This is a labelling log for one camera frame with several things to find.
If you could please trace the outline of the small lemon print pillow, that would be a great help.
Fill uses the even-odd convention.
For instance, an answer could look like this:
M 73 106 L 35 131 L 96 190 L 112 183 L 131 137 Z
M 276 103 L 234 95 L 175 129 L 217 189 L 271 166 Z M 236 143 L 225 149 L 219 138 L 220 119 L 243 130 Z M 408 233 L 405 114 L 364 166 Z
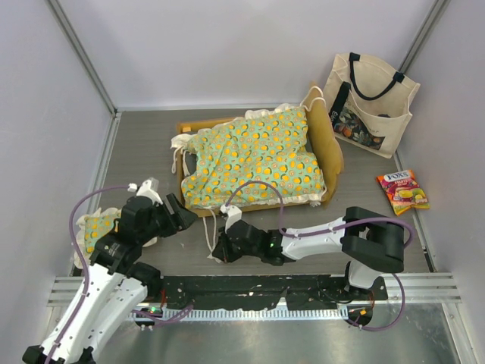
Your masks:
M 120 209 L 111 207 L 106 210 L 98 208 L 91 215 L 79 217 L 75 223 L 75 237 L 86 262 L 89 262 L 89 257 L 95 250 L 95 243 L 114 227 L 114 220 L 120 215 Z

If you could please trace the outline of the lemon print pet mattress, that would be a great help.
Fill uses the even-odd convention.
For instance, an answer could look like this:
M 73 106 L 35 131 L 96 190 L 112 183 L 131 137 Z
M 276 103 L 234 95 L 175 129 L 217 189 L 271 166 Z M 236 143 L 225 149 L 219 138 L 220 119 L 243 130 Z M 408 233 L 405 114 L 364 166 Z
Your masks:
M 175 155 L 196 158 L 180 183 L 186 207 L 320 202 L 327 187 L 307 132 L 305 107 L 282 106 L 174 137 Z

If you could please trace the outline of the wooden pet bed frame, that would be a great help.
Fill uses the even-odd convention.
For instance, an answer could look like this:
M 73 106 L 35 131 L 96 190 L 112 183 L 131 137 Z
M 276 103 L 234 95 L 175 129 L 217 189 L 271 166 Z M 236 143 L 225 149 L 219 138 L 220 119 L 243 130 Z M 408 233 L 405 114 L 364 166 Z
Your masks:
M 327 113 L 326 103 L 324 101 L 323 92 L 321 88 L 316 84 L 312 83 L 309 87 L 308 93 L 303 98 L 299 104 L 282 104 L 277 106 L 273 110 L 260 109 L 255 111 L 247 111 L 243 116 L 236 118 L 244 118 L 250 113 L 256 111 L 274 111 L 282 106 L 292 106 L 292 107 L 305 107 L 306 118 L 308 122 L 308 132 L 307 132 L 307 151 L 315 154 L 318 164 L 323 171 L 324 181 L 327 187 L 327 192 L 323 195 L 320 202 L 304 202 L 304 203 L 279 203 L 277 205 L 261 206 L 256 205 L 253 207 L 241 207 L 244 212 L 258 211 L 265 209 L 276 209 L 280 204 L 285 206 L 298 206 L 309 204 L 311 206 L 319 206 L 320 204 L 328 203 L 333 197 L 336 186 L 338 184 L 338 178 L 344 168 L 343 153 L 340 148 L 336 137 L 333 134 L 333 129 L 330 123 L 330 119 Z M 218 124 L 227 123 L 233 121 L 235 118 L 219 118 L 207 121 L 192 121 L 180 123 L 177 126 L 177 136 L 182 133 L 194 134 L 197 133 L 202 128 L 212 128 Z M 196 158 L 193 155 L 175 155 L 172 164 L 172 172 L 177 177 L 178 191 L 182 199 L 182 203 L 185 205 L 183 199 L 180 183 L 185 176 L 186 172 L 193 172 L 196 169 Z M 204 209 L 189 209 L 195 212 L 200 217 L 205 217 L 211 212 Z

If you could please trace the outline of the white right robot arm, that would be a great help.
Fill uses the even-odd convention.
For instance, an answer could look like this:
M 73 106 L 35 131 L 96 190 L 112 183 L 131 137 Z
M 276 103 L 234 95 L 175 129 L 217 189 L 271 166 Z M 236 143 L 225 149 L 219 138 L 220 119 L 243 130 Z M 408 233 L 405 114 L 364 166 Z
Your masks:
M 326 224 L 267 231 L 243 221 L 242 211 L 235 206 L 223 206 L 222 215 L 225 225 L 211 248 L 213 258 L 230 263 L 253 256 L 281 266 L 308 256 L 344 253 L 352 260 L 342 289 L 353 300 L 362 298 L 381 274 L 403 271 L 405 249 L 415 236 L 410 224 L 356 206 Z

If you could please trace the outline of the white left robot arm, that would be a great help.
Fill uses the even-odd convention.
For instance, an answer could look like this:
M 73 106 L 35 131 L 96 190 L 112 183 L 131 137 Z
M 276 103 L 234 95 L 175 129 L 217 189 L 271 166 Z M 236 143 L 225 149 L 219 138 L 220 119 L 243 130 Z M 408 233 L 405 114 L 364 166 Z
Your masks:
M 161 272 L 139 262 L 150 240 L 188 229 L 197 215 L 167 195 L 133 196 L 98 239 L 83 283 L 52 333 L 23 354 L 25 363 L 94 363 L 111 335 L 142 301 L 160 297 Z

